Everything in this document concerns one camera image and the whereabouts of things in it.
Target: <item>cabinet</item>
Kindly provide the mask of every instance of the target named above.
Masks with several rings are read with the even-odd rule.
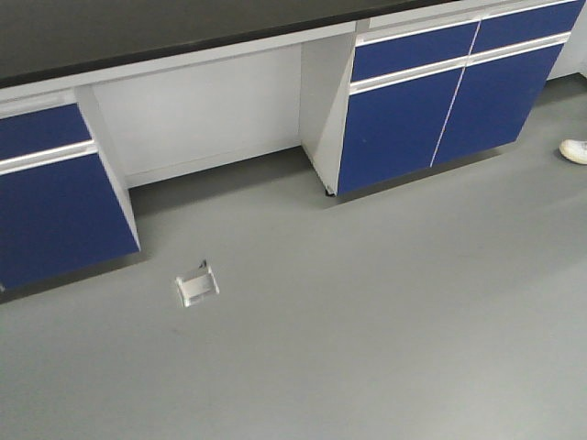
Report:
[[[468,66],[432,164],[515,141],[561,48]]]
[[[338,193],[429,167],[460,71],[454,68],[353,94]]]
[[[56,120],[69,124],[52,126]],[[0,160],[2,288],[138,250],[120,183],[76,104],[0,120],[0,139],[10,156]]]
[[[334,67],[317,68],[322,43],[308,44],[302,111],[323,124],[301,119],[300,132],[327,191],[346,193],[514,141],[583,3],[503,2],[466,10],[453,23],[406,16],[396,27],[359,32],[322,114],[310,108],[312,82],[324,90]]]

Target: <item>lab bench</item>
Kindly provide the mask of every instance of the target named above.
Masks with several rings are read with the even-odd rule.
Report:
[[[183,17],[169,33],[139,20],[120,47],[116,34],[98,35],[62,51],[26,46],[22,60],[10,46],[2,288],[138,251],[133,186],[302,145],[341,194],[512,142],[563,45],[584,37],[582,19],[571,32],[583,4],[264,2],[263,17]],[[168,7],[185,16],[212,6]],[[558,75],[587,73],[584,45],[571,43]]]

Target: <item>silver drawer handle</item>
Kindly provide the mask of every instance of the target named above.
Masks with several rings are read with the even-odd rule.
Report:
[[[11,172],[49,165],[50,163],[87,156],[97,151],[98,148],[92,140],[85,140],[84,142],[78,142],[77,144],[71,144],[65,147],[46,149],[45,151],[19,156],[17,158],[0,160],[0,176]]]

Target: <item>white panel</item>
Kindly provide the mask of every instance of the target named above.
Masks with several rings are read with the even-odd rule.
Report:
[[[184,53],[182,55],[174,55],[156,60],[135,62],[132,64],[116,66],[99,71],[89,71],[86,73],[78,73],[75,75],[69,75],[47,81],[32,82],[29,84],[17,85],[15,87],[7,87],[5,89],[0,89],[0,101],[15,99],[22,96],[30,96],[32,94],[44,94],[46,92],[71,88],[79,85],[127,78],[145,73],[160,72],[163,70],[194,65],[200,62],[223,60],[239,55],[258,52],[261,50],[270,50],[291,46],[293,44],[299,44],[304,41],[323,39],[326,37],[332,37],[333,35],[352,32],[354,28],[354,21],[340,23],[338,25],[318,27],[316,29],[308,29],[301,32],[279,35],[276,37],[255,39],[252,41],[246,41],[244,43],[221,46],[219,48],[197,50],[194,52]]]
[[[83,86],[75,89],[75,97],[78,106],[82,112],[85,123],[88,126],[92,138],[98,142],[98,155],[104,165],[104,169],[112,188],[118,199],[118,203],[124,213],[127,223],[130,226],[137,246],[140,247],[138,241],[137,225],[135,223],[135,216],[132,212],[132,205],[130,203],[130,195],[128,194],[128,184],[120,162],[118,151],[106,127],[104,117],[100,111],[98,102],[95,99],[92,87]]]
[[[355,34],[305,43],[302,55],[302,145],[330,192],[338,187]]]
[[[73,104],[74,102],[75,97],[71,90],[5,101],[0,104],[0,118],[38,112],[39,110]]]
[[[299,145],[300,57],[290,46],[95,85],[124,173]]]
[[[583,7],[570,38],[552,68],[549,79],[584,72],[582,61],[587,60],[587,7]]]

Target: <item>blue drawer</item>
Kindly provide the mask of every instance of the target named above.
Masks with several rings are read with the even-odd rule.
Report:
[[[477,23],[358,46],[351,80],[360,81],[469,54]]]
[[[77,104],[0,119],[0,160],[89,140]]]
[[[575,0],[487,18],[481,22],[473,53],[568,32],[583,4],[583,0]]]
[[[138,251],[97,154],[4,174],[0,188],[7,289]]]
[[[461,69],[349,98],[337,194],[428,168]]]

